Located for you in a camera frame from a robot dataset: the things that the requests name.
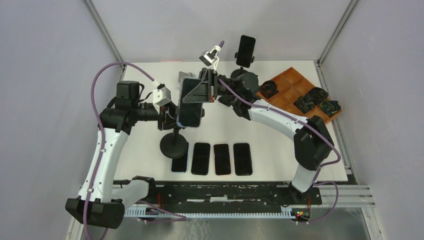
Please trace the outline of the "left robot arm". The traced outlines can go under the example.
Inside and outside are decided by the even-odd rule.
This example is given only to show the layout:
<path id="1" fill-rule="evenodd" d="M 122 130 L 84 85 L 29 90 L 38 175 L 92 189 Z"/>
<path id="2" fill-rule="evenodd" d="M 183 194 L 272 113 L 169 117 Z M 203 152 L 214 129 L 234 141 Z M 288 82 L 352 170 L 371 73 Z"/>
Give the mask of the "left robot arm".
<path id="1" fill-rule="evenodd" d="M 125 181 L 125 186 L 113 188 L 120 155 L 132 127 L 139 121 L 162 124 L 166 109 L 176 107 L 164 84 L 154 81 L 153 85 L 153 102 L 141 103 L 138 82 L 121 81 L 116 86 L 115 106 L 95 113 L 99 131 L 92 162 L 77 197 L 68 198 L 65 203 L 65 210 L 79 223 L 117 229 L 126 210 L 136 202 L 142 200 L 151 204 L 156 200 L 157 190 L 152 177 L 135 176 Z"/>

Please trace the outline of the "black phone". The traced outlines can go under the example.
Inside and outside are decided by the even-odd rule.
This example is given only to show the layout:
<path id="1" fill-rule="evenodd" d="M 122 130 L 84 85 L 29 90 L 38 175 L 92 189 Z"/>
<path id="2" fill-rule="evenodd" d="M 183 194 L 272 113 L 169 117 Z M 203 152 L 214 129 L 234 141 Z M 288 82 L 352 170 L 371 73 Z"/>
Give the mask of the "black phone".
<path id="1" fill-rule="evenodd" d="M 242 35 L 240 37 L 238 51 L 236 52 L 236 64 L 243 68 L 249 68 L 253 62 L 253 54 L 256 39 L 251 36 Z"/>
<path id="2" fill-rule="evenodd" d="M 253 173 L 251 148 L 248 143 L 233 145 L 234 167 L 237 176 L 250 176 Z"/>
<path id="3" fill-rule="evenodd" d="M 206 176 L 209 173 L 211 145 L 205 142 L 194 144 L 191 173 L 193 175 Z"/>

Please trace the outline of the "black pole stand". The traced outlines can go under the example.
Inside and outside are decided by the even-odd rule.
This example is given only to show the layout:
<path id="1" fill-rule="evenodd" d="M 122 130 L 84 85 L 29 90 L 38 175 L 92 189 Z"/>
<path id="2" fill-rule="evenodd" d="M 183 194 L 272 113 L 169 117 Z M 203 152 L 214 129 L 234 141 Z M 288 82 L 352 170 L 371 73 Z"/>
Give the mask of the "black pole stand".
<path id="1" fill-rule="evenodd" d="M 238 52 L 236 52 L 235 54 L 234 54 L 234 57 L 237 59 L 237 57 L 238 57 Z M 252 56 L 252 58 L 251 58 L 251 62 L 250 63 L 253 63 L 255 61 L 255 56 Z M 240 75 L 242 75 L 242 74 L 244 74 L 244 73 L 247 73 L 248 71 L 246 70 L 246 69 L 244 69 L 242 66 L 240 66 L 240 68 L 239 69 L 236 69 L 236 70 L 234 70 L 232 73 L 231 73 L 231 75 L 230 75 L 230 78 L 231 79 L 235 79 L 235 78 L 237 78 L 238 76 L 240 76 Z"/>
<path id="2" fill-rule="evenodd" d="M 180 134 L 181 128 L 176 127 L 172 133 L 167 133 L 162 137 L 159 143 L 161 153 L 169 159 L 178 159 L 188 151 L 189 143 L 186 138 Z"/>

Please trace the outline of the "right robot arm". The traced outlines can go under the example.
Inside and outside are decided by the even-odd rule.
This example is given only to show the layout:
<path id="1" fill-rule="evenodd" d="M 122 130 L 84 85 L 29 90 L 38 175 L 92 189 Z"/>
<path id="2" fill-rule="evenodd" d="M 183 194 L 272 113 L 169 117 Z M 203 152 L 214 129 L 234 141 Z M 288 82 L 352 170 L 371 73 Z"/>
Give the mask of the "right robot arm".
<path id="1" fill-rule="evenodd" d="M 336 151 L 322 118 L 296 115 L 267 103 L 256 95 L 260 89 L 258 76 L 246 70 L 239 70 L 236 77 L 226 77 L 214 69 L 202 68 L 198 77 L 182 76 L 178 83 L 179 127 L 199 127 L 203 104 L 223 100 L 237 116 L 270 127 L 293 141 L 298 166 L 288 196 L 295 204 L 309 198 L 309 189 L 316 185 L 323 161 Z"/>

